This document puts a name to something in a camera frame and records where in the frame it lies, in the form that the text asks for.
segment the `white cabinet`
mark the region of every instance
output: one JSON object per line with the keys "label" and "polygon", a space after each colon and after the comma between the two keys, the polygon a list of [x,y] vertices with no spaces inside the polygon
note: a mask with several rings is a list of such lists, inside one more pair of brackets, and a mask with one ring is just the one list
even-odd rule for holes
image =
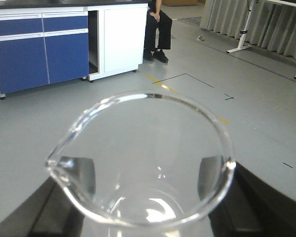
{"label": "white cabinet", "polygon": [[[97,49],[98,71],[89,75],[89,80],[108,77],[138,69],[143,62],[146,15],[148,4],[125,4],[88,8],[97,11],[97,47],[89,38],[89,50]],[[93,35],[89,22],[89,36]]]}
{"label": "white cabinet", "polygon": [[104,71],[142,63],[147,8],[104,11]]}

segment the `black shoe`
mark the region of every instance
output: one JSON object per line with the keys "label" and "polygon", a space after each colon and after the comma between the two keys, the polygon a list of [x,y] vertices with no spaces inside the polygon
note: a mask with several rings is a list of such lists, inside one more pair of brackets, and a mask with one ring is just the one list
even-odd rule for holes
{"label": "black shoe", "polygon": [[155,53],[153,53],[153,56],[162,63],[167,63],[169,61],[166,55],[164,55],[163,51],[156,51]]}
{"label": "black shoe", "polygon": [[143,58],[147,61],[153,61],[153,57],[152,57],[150,50],[144,49]]}

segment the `floor vent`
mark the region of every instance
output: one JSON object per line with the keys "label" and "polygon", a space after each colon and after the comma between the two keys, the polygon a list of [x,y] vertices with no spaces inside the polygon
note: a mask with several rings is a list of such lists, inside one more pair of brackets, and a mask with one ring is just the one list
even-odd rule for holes
{"label": "floor vent", "polygon": [[181,21],[183,23],[187,23],[189,25],[197,26],[197,27],[200,26],[201,20],[202,20],[201,16],[178,19],[178,21]]}

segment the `cabinet handle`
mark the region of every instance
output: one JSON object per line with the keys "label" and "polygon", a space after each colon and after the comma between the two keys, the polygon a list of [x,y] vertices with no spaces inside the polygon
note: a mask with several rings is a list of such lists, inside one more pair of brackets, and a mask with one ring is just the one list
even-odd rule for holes
{"label": "cabinet handle", "polygon": [[43,18],[87,16],[87,11],[43,13]]}
{"label": "cabinet handle", "polygon": [[31,38],[40,38],[40,37],[44,37],[43,32],[41,32],[41,33],[30,33],[30,34],[0,36],[0,41],[22,40],[22,39],[31,39]]}
{"label": "cabinet handle", "polygon": [[9,15],[0,15],[0,21],[22,20],[22,19],[36,19],[36,18],[41,18],[41,13],[36,13],[36,14],[9,14]]}
{"label": "cabinet handle", "polygon": [[74,35],[74,34],[83,34],[88,33],[89,29],[77,29],[77,30],[66,30],[66,31],[51,31],[51,32],[44,32],[45,37],[50,36],[65,36],[65,35]]}

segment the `glass beaker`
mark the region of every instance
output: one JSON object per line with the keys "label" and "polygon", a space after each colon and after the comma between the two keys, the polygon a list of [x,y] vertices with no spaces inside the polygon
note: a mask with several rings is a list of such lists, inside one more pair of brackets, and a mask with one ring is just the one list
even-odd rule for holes
{"label": "glass beaker", "polygon": [[45,166],[108,236],[179,237],[179,226],[224,198],[236,163],[227,131],[208,109],[176,93],[139,91],[85,110]]}

